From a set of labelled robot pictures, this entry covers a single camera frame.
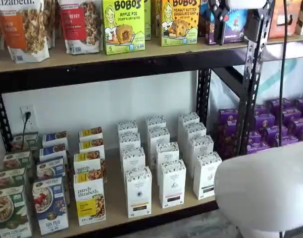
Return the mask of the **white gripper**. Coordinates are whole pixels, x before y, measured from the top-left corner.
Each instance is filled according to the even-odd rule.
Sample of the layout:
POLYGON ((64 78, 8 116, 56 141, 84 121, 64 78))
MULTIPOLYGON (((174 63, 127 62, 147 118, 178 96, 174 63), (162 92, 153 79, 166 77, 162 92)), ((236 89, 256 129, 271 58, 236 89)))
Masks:
POLYGON ((246 21, 246 37, 250 41, 257 41, 260 30, 259 8, 263 8, 267 0, 209 0, 208 5, 214 16, 214 40, 217 44, 224 44, 225 17, 230 9, 249 9, 246 21))

